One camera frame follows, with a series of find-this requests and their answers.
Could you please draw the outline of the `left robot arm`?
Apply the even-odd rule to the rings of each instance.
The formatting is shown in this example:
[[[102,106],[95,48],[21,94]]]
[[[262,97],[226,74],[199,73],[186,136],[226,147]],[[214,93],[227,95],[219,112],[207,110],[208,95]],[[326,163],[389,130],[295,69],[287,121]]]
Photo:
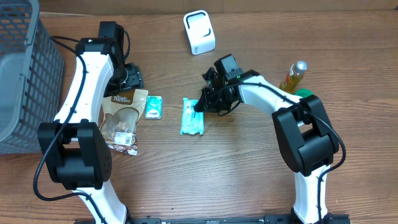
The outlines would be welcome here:
[[[100,132],[103,98],[144,87],[133,63],[126,63],[128,33],[115,21],[102,21],[97,37],[77,41],[70,49],[76,68],[68,95],[54,120],[40,123],[42,151],[33,191],[43,201],[80,197],[92,223],[132,223],[129,209],[111,184],[111,151]]]

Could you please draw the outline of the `teal tissue packet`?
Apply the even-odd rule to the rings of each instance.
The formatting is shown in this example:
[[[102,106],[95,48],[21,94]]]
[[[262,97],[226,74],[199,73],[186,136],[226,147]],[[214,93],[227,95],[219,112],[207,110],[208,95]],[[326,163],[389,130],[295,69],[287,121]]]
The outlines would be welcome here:
[[[146,119],[161,119],[162,118],[162,104],[161,96],[148,96],[146,104]]]

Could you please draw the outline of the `teal white box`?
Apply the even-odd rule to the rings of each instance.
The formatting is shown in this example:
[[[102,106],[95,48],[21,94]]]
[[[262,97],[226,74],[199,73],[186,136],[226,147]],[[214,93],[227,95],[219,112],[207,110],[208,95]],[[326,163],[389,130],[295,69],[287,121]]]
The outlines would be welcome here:
[[[182,123],[180,128],[180,134],[204,134],[205,123],[204,113],[196,112],[194,106],[198,103],[198,100],[190,100],[189,98],[183,98],[183,111],[182,111]]]

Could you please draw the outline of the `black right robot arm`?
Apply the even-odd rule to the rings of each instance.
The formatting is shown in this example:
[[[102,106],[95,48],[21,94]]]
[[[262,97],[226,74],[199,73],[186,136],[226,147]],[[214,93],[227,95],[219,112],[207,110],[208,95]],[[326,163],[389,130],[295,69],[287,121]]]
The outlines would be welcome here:
[[[243,71],[231,54],[217,60],[202,77],[207,85],[195,111],[224,116],[245,104],[272,118],[280,154],[295,180],[291,215],[273,218],[279,223],[336,223],[325,196],[340,139],[321,100],[315,95],[292,95],[254,70]]]

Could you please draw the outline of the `white packet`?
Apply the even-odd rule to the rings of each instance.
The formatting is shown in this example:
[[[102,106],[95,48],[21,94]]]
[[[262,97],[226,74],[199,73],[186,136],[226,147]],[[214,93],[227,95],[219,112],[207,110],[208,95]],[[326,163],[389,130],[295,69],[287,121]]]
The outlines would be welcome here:
[[[131,90],[103,99],[104,120],[100,131],[112,150],[136,156],[136,129],[146,107],[148,91]]]

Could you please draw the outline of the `green lid jar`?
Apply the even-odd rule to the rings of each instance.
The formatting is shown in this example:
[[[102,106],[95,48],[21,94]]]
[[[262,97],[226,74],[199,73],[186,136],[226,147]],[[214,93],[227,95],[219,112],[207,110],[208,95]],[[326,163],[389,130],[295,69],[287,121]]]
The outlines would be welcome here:
[[[308,96],[313,95],[313,92],[309,89],[302,88],[302,89],[295,91],[294,95],[300,96],[302,98],[306,98]]]

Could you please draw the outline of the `yellow oil bottle silver cap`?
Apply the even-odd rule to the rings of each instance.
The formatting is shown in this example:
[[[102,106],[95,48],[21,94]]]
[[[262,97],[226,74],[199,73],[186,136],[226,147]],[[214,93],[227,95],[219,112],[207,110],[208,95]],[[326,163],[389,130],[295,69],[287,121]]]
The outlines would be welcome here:
[[[304,78],[307,68],[307,63],[302,60],[292,64],[288,74],[281,81],[279,88],[287,93],[293,93],[297,85]]]

